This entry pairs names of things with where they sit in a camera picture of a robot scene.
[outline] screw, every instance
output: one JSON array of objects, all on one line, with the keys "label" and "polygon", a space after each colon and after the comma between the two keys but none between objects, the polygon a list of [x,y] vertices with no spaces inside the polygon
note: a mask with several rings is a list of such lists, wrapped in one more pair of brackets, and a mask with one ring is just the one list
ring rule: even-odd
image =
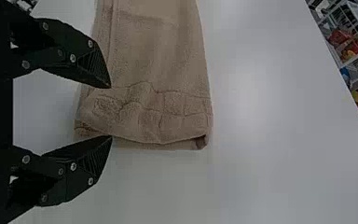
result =
[{"label": "screw", "polygon": [[30,63],[28,61],[22,61],[21,66],[24,69],[29,69],[31,67]]},{"label": "screw", "polygon": [[47,23],[43,22],[42,27],[43,27],[43,29],[48,30],[48,24]]},{"label": "screw", "polygon": [[92,177],[89,178],[89,185],[91,186],[94,183],[94,179]]},{"label": "screw", "polygon": [[69,57],[69,60],[71,60],[71,63],[75,63],[76,62],[75,54],[71,54],[71,56]]},{"label": "screw", "polygon": [[47,195],[47,194],[43,194],[42,197],[40,198],[40,201],[41,201],[42,203],[47,202],[47,201],[48,201],[48,195]]},{"label": "screw", "polygon": [[76,170],[76,167],[77,167],[76,163],[72,162],[72,164],[71,164],[71,171],[75,171],[75,170]]},{"label": "screw", "polygon": [[58,56],[62,57],[62,50],[58,49],[57,53],[58,53]]},{"label": "screw", "polygon": [[58,170],[58,175],[63,175],[63,168],[60,168],[60,170]]},{"label": "screw", "polygon": [[22,157],[22,163],[24,163],[24,164],[28,164],[30,162],[30,160],[31,160],[31,157],[28,155]]},{"label": "screw", "polygon": [[93,46],[94,46],[94,42],[92,42],[92,40],[89,40],[89,48],[92,49]]}]

